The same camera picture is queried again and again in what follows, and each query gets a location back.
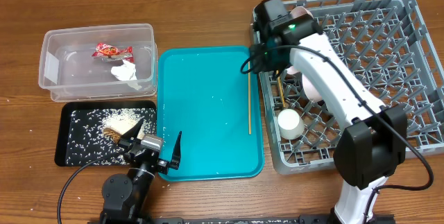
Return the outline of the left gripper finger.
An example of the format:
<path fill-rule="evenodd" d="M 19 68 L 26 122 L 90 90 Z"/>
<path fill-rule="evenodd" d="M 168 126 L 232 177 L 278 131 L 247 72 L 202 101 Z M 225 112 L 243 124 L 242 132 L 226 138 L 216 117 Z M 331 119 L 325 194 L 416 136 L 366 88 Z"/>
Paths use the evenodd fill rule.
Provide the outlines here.
<path fill-rule="evenodd" d="M 171 156 L 171 168 L 172 169 L 179 169 L 180 166 L 180 160 L 181 160 L 181 146 L 180 146 L 180 141 L 181 141 L 181 136 L 182 136 L 182 132 L 180 131 L 178 133 L 178 137 L 176 139 L 176 143 L 172 152 L 172 156 Z"/>
<path fill-rule="evenodd" d="M 143 123 L 144 120 L 140 119 L 130 130 L 122 134 L 121 139 L 124 140 L 136 139 L 139 134 L 139 131 L 142 128 Z"/>

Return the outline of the rice and food scraps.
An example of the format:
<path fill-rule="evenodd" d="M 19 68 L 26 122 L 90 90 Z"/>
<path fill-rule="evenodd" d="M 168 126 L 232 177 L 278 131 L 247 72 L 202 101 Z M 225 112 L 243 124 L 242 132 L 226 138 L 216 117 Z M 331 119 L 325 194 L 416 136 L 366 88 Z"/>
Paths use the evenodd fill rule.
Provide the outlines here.
<path fill-rule="evenodd" d="M 69 116 L 65 155 L 67 166 L 82 166 L 105 155 L 122 151 L 122 148 L 104 134 L 107 128 L 124 134 L 142 119 L 144 123 L 138 132 L 139 139 L 145 134 L 154 135 L 156 131 L 153 108 L 75 110 Z"/>

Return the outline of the white tissue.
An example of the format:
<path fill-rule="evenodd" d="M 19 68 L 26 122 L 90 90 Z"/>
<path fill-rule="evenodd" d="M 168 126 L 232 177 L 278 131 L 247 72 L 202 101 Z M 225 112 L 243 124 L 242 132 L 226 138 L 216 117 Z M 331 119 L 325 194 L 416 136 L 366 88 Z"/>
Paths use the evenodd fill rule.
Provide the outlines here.
<path fill-rule="evenodd" d="M 127 85 L 133 89 L 140 90 L 142 88 L 137 82 L 135 64 L 130 61 L 123 60 L 122 65 L 111 68 L 111 74 L 117 80 L 126 81 Z"/>

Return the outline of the red snack wrapper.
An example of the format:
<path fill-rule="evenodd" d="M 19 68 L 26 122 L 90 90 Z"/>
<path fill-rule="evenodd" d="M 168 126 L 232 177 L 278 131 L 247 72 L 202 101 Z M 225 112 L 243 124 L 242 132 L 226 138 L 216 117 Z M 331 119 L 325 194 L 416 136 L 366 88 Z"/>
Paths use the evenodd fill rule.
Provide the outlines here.
<path fill-rule="evenodd" d="M 95 52 L 92 54 L 93 58 L 101 58 L 102 61 L 112 62 L 117 60 L 124 60 L 133 63 L 133 48 L 131 46 L 126 48 L 118 48 L 105 43 L 98 43 Z"/>

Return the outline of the wooden chopstick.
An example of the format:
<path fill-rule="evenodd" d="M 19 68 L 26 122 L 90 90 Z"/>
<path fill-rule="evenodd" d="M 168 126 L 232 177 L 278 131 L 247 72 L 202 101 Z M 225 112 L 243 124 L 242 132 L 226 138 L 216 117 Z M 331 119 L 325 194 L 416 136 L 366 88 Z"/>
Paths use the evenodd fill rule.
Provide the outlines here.
<path fill-rule="evenodd" d="M 248 134 L 252 134 L 252 121 L 251 121 L 251 77 L 248 74 Z"/>
<path fill-rule="evenodd" d="M 287 104 L 286 104 L 286 101 L 284 98 L 284 90 L 283 90 L 282 81 L 281 81 L 280 76 L 277 77 L 277 88 L 279 91 L 280 100 L 282 102 L 282 108 L 285 109 L 285 108 L 287 108 Z"/>

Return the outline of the beige ceramic cup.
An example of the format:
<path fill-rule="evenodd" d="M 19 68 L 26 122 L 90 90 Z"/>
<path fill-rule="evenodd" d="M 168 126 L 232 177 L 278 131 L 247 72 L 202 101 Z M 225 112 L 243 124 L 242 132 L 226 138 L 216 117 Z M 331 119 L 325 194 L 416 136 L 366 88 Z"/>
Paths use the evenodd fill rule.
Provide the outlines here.
<path fill-rule="evenodd" d="M 305 129 L 300 115 L 292 109 L 282 110 L 277 116 L 277 124 L 280 136 L 289 140 L 299 138 Z"/>

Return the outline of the pink bowl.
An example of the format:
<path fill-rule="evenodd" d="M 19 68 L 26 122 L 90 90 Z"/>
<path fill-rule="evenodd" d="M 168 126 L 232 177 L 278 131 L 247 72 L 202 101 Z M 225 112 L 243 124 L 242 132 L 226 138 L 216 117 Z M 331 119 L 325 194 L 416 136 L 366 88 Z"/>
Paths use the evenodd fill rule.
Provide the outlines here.
<path fill-rule="evenodd" d="M 317 103 L 319 101 L 322 101 L 322 96 L 319 94 L 317 89 L 313 86 L 313 84 L 310 82 L 310 80 L 303 74 L 302 75 L 302 88 L 305 96 Z"/>

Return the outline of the pink round plate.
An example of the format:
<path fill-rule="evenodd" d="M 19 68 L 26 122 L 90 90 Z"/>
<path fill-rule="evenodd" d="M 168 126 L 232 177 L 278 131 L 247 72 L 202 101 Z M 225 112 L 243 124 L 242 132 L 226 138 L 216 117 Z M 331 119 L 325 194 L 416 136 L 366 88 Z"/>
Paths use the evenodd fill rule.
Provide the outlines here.
<path fill-rule="evenodd" d="M 304 8 L 304 7 L 302 7 L 302 6 L 297 6 L 297 7 L 295 7 L 295 8 L 290 12 L 290 14 L 291 14 L 294 18 L 297 18 L 297 17 L 303 16 L 303 15 L 309 15 L 310 17 L 313 17 L 312 13 L 309 12 L 308 9 L 306 9 L 306 8 Z M 294 75 L 294 74 L 299 73 L 299 71 L 298 71 L 294 66 L 290 66 L 289 68 L 287 68 L 287 73 L 288 73 L 289 75 Z"/>

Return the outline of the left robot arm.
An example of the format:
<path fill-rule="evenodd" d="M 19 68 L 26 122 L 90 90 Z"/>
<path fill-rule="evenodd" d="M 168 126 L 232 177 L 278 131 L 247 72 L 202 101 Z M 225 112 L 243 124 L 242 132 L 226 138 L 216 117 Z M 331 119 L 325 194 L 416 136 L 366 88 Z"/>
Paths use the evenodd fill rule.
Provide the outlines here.
<path fill-rule="evenodd" d="M 110 176 L 103 184 L 104 199 L 100 223 L 151 223 L 141 215 L 142 207 L 152 181 L 158 173 L 167 174 L 169 169 L 179 169 L 181 160 L 179 133 L 171 159 L 160 157 L 164 140 L 155 135 L 138 137 L 144 121 L 139 120 L 130 130 L 121 134 L 105 128 L 103 134 L 124 149 L 123 157 L 130 168 L 126 174 Z"/>

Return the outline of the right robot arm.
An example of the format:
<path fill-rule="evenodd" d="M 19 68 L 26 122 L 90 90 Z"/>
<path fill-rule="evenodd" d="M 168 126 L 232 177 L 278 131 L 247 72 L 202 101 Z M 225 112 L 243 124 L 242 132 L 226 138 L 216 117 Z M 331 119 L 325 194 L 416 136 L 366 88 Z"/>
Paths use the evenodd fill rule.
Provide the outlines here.
<path fill-rule="evenodd" d="M 250 70 L 294 67 L 314 86 L 341 129 L 334 165 L 343 178 L 328 223 L 394 223 L 376 216 L 377 188 L 405 161 L 407 116 L 369 92 L 341 61 L 317 21 L 294 17 L 282 0 L 263 0 L 254 9 L 259 42 L 250 48 Z"/>

